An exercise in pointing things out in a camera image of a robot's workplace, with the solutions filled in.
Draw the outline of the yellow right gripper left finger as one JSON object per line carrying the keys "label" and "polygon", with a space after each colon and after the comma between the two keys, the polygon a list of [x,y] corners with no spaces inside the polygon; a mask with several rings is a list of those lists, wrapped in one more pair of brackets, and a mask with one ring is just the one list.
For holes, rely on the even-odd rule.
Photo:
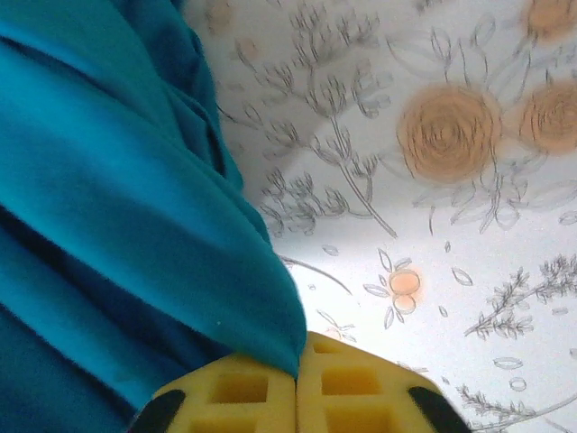
{"label": "yellow right gripper left finger", "polygon": [[154,393],[130,433],[296,433],[296,382],[228,355]]}

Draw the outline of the floral table cover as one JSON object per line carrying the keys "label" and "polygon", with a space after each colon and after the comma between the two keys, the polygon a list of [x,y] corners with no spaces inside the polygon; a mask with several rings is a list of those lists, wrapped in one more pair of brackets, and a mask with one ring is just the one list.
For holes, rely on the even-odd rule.
{"label": "floral table cover", "polygon": [[308,324],[577,433],[577,0],[187,0]]}

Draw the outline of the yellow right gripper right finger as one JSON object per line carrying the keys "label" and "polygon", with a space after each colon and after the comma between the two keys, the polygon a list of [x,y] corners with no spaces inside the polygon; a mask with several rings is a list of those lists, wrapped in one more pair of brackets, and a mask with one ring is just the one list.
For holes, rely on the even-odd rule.
{"label": "yellow right gripper right finger", "polygon": [[296,385],[297,433],[472,433],[426,377],[310,332]]}

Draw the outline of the teal t-shirt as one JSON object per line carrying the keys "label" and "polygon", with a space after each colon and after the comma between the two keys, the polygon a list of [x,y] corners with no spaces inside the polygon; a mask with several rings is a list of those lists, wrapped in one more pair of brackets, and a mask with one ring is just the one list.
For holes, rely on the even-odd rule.
{"label": "teal t-shirt", "polygon": [[0,0],[0,433],[122,433],[233,352],[298,372],[183,2]]}

